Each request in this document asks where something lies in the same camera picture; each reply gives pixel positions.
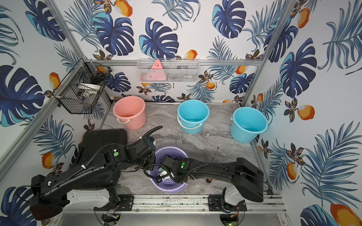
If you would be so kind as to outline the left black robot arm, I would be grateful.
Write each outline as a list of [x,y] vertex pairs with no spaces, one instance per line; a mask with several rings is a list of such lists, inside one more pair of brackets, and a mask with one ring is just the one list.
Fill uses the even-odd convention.
[[111,143],[100,148],[87,162],[59,175],[34,176],[29,206],[32,216],[41,221],[60,214],[70,204],[67,194],[71,190],[114,172],[143,169],[155,161],[155,151],[153,137],[142,137],[128,146]]

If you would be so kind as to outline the orange handled screwdriver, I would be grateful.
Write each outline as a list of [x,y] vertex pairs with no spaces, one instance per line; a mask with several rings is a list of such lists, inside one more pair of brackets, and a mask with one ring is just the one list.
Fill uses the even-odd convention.
[[[214,159],[213,159],[213,163],[216,162],[216,158],[217,158],[218,152],[219,152],[219,147],[216,149],[216,153],[215,153],[215,156],[214,156]],[[210,183],[212,182],[212,180],[211,180],[211,179],[206,179],[206,182],[207,182],[208,184],[210,184]]]

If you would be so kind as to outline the pink plastic bucket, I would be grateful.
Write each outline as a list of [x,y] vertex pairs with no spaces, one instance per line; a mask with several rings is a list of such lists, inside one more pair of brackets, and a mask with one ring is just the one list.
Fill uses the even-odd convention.
[[129,130],[138,130],[146,124],[146,103],[137,96],[118,100],[113,107],[117,121]]

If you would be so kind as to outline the pink triangular sponge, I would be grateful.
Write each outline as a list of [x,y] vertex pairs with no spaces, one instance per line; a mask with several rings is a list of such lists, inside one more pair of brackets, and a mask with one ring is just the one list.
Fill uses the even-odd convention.
[[155,61],[153,66],[147,70],[143,77],[143,80],[146,82],[164,82],[166,79],[167,76],[159,59]]

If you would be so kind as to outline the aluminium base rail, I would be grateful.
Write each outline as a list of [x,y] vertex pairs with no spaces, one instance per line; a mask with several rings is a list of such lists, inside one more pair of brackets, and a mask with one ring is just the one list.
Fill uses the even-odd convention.
[[134,213],[134,214],[286,214],[284,202],[279,195],[266,195],[263,202],[242,200],[235,206],[222,207],[220,195],[121,195],[120,202],[110,210],[105,207],[106,199],[77,194],[63,213]]

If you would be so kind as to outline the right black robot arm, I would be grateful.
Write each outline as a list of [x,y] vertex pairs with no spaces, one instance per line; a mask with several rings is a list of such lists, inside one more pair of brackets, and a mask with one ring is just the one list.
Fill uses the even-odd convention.
[[189,177],[223,181],[234,185],[247,200],[264,201],[264,173],[245,158],[230,163],[206,163],[192,158],[175,160],[166,155],[161,164],[178,182],[186,182]]

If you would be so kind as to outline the teal bucket with white handle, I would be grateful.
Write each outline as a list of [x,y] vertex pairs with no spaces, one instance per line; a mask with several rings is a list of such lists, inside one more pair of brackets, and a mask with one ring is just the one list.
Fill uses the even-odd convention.
[[209,107],[199,100],[188,100],[177,108],[177,121],[187,134],[198,134],[209,118]]

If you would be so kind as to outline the black ribbed case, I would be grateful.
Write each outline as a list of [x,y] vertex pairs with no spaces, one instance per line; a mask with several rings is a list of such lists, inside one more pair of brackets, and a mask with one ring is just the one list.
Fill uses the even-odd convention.
[[[127,131],[124,129],[111,129],[111,130],[97,130],[87,131],[83,135],[81,143],[74,151],[71,160],[70,168],[81,165],[90,159],[96,151],[106,144],[122,144],[127,143]],[[97,179],[92,179],[84,185],[79,186],[77,189],[81,190],[95,190],[112,187],[118,184],[121,172],[113,172],[109,175],[102,176]]]

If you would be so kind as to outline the teal bucket on wall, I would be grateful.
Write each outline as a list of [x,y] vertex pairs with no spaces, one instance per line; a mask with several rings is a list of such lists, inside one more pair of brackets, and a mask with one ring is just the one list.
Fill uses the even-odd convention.
[[250,143],[268,128],[266,116],[252,107],[240,107],[230,116],[231,136],[240,143]]

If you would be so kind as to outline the purple plastic bucket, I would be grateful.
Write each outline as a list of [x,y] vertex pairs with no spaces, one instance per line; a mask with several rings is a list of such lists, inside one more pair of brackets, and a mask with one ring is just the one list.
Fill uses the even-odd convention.
[[[171,156],[171,158],[177,157],[180,159],[188,158],[188,155],[181,149],[177,147],[163,147],[156,151],[155,153],[156,163],[161,163],[162,158],[165,155]],[[147,170],[147,173],[153,177],[157,175],[158,167],[154,167],[152,171]],[[175,183],[170,178],[166,179],[161,183],[157,183],[156,179],[150,179],[152,184],[159,190],[166,193],[178,193],[187,187],[186,183]]]

